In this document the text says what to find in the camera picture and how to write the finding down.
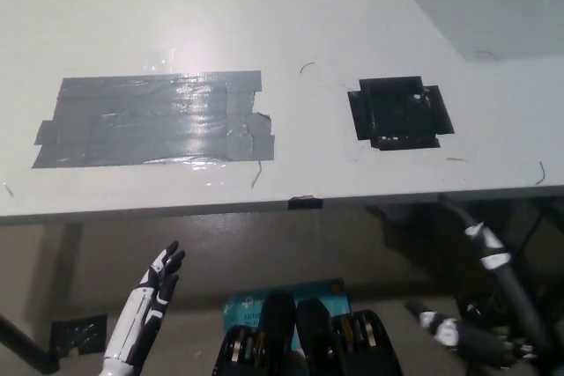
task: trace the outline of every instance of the white robotic arm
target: white robotic arm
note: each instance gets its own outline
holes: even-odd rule
[[[110,338],[100,376],[139,375],[151,350],[178,281],[184,251],[178,242],[165,248],[134,289]]]

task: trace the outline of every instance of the black strip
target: black strip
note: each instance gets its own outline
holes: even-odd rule
[[[322,209],[323,199],[315,198],[312,195],[304,195],[302,197],[293,197],[288,200],[288,210],[309,210]]]

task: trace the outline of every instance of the white table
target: white table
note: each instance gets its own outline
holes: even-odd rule
[[[5,224],[285,209],[303,195],[331,206],[564,192],[564,0],[0,0],[0,11]],[[64,77],[154,64],[262,72],[255,110],[272,118],[276,157],[253,188],[256,162],[32,169]],[[358,141],[346,92],[410,75],[440,86],[456,134],[430,150]]]

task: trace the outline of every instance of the teal box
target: teal box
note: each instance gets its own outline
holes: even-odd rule
[[[310,282],[243,292],[231,297],[223,308],[224,330],[227,332],[233,325],[244,325],[256,328],[261,317],[263,301],[271,291],[286,291],[293,295],[296,305],[303,299],[319,298],[327,307],[331,316],[351,312],[349,298],[345,292],[343,279]],[[293,332],[292,350],[299,350],[300,339],[296,330]]]

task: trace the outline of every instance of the floor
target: floor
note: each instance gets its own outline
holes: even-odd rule
[[[505,235],[518,242],[536,216],[528,203],[516,202]],[[379,313],[405,376],[421,369],[464,374],[402,304],[417,295],[456,315],[447,292],[483,289],[488,281],[460,254],[457,236],[398,232],[364,209],[3,227],[0,311],[41,343],[52,320],[109,313],[111,327],[148,263],[171,240],[180,241],[187,258],[144,375],[211,374],[223,338],[221,304],[234,292],[334,276],[344,278],[353,309]],[[561,251],[564,237],[543,222],[526,256],[539,275],[561,277]],[[62,375],[97,374],[101,355],[66,358],[62,368]],[[0,348],[4,370],[34,374]],[[512,372],[529,373],[524,366]]]

